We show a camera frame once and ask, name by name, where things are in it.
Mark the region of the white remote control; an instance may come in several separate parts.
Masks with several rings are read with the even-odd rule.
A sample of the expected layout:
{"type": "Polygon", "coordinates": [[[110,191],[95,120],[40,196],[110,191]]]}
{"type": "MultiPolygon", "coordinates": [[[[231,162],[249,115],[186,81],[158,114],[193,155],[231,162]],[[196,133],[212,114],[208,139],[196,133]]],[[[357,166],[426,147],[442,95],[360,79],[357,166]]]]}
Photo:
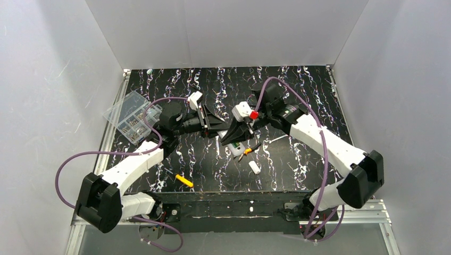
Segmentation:
{"type": "MultiPolygon", "coordinates": [[[[223,138],[226,135],[226,133],[227,133],[226,130],[219,131],[218,135],[219,135],[220,138],[223,138]]],[[[230,150],[231,154],[234,157],[241,156],[244,153],[245,149],[246,149],[242,142],[227,144],[227,148],[230,150]]]]}

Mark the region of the white battery cover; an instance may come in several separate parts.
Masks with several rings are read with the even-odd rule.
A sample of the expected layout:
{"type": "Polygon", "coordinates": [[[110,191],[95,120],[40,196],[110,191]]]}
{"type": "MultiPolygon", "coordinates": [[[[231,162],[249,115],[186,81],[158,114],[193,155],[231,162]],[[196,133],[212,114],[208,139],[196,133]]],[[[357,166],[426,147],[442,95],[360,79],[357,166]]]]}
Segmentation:
{"type": "Polygon", "coordinates": [[[248,163],[249,167],[251,168],[252,172],[255,175],[258,175],[261,172],[261,168],[259,167],[259,165],[255,162],[255,161],[250,161],[248,163]]]}

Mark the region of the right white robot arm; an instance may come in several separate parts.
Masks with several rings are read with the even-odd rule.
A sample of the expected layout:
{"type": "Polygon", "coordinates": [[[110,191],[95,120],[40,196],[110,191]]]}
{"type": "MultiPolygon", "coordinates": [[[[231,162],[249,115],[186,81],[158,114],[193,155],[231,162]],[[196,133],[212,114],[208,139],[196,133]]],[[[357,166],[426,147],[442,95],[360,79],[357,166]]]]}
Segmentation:
{"type": "Polygon", "coordinates": [[[242,101],[232,109],[232,122],[220,142],[223,146],[253,138],[268,124],[316,151],[343,177],[308,194],[303,206],[309,211],[325,211],[341,205],[362,208],[384,184],[383,157],[356,148],[319,123],[308,107],[285,102],[280,84],[271,80],[252,88],[257,105],[242,101]]]}

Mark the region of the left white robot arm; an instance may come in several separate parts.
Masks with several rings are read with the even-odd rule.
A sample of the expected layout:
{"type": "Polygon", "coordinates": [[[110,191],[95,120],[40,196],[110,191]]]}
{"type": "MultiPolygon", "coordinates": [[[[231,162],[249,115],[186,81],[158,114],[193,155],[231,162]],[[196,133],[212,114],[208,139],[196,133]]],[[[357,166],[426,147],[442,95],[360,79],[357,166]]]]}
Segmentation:
{"type": "Polygon", "coordinates": [[[214,138],[229,126],[206,105],[183,110],[173,102],[151,107],[151,124],[162,136],[152,132],[137,149],[101,175],[90,173],[82,181],[75,213],[103,233],[108,233],[124,219],[146,215],[159,219],[163,215],[161,200],[151,192],[126,194],[127,189],[153,166],[168,157],[179,144],[182,134],[200,133],[202,138],[214,138]]]}

